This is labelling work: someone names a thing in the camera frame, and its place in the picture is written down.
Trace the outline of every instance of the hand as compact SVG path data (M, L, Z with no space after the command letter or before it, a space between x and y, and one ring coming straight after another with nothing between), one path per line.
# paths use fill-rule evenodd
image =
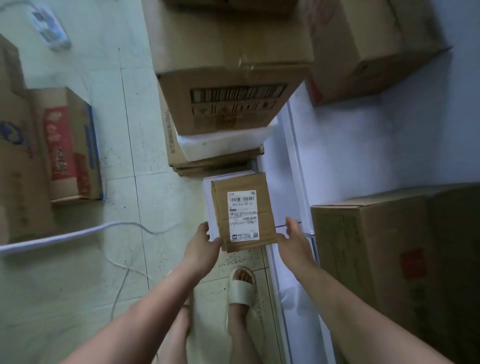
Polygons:
M188 242L181 265L191 270L198 279L205 277L215 266L223 239L216 238L209 242L208 222L198 225L197 232Z
M316 265L310 243L303 235L299 223L293 218L287 218L287 235L277 234L278 251L287 268L298 277L302 268Z

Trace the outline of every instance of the white label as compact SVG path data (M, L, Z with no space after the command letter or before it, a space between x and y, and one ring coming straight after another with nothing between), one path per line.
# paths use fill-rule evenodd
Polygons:
M228 192L230 240L260 240L258 231L257 191Z

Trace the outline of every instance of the large cardboard box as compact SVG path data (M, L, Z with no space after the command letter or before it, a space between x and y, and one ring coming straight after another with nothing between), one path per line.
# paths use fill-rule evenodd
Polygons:
M92 107L68 88L30 90L52 203L102 200Z
M18 49L0 35L0 88L25 98L26 87Z
M142 3L154 70L179 135L267 126L313 61L299 12L279 19Z
M264 148L246 150L243 152L218 156L208 159L201 159L195 162L189 162L180 149L177 139L177 132L173 124L170 110L163 97L162 89L158 84L158 95L160 97L160 108L162 111L163 131L165 135L165 145L167 148L168 165L181 176L200 175L204 172L220 170L232 166L246 164L249 160L256 158L264 153Z
M164 0L164 2L170 5L207 7L216 10L289 14L298 0Z
M434 192L406 189L312 206L312 219L320 264L328 273L453 359L427 208L426 195Z
M300 0L313 105L377 94L446 49L429 0Z
M223 250L236 252L276 242L265 173L212 181L212 198Z
M54 232L30 106L0 89L0 244Z
M480 185L447 188L429 200L458 361L480 358Z

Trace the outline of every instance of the person's left hand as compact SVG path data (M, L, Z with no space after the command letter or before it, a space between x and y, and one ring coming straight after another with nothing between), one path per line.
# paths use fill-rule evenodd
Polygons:
M191 270L199 280L210 273L215 266L223 243L222 238L216 238L212 242L208 241L210 235L207 235L207 231L208 222L203 222L198 226L197 232L185 248L181 263Z

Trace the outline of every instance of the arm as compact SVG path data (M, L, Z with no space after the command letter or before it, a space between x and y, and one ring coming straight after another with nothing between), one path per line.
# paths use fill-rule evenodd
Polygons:
M207 231L208 224L200 224L181 264L63 364L150 364L184 302L218 259L221 239L209 242Z
M278 234L280 256L321 312L350 363L451 363L321 269L298 222L292 218L287 218L287 234L288 239Z

